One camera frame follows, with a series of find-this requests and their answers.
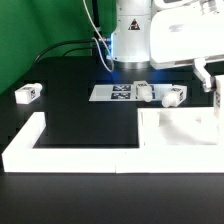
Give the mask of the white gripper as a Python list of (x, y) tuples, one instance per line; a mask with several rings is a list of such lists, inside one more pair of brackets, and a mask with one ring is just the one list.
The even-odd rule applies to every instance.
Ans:
[(193, 3), (154, 15), (150, 62), (155, 69), (193, 64), (204, 91), (211, 92), (211, 75), (205, 66), (216, 61), (224, 61), (224, 6), (203, 11), (199, 3)]

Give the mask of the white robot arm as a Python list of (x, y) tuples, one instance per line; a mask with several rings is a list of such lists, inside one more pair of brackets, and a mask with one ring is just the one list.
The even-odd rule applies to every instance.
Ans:
[(116, 0), (113, 60), (127, 68), (191, 66), (206, 92), (219, 80), (205, 69), (224, 61), (224, 0)]

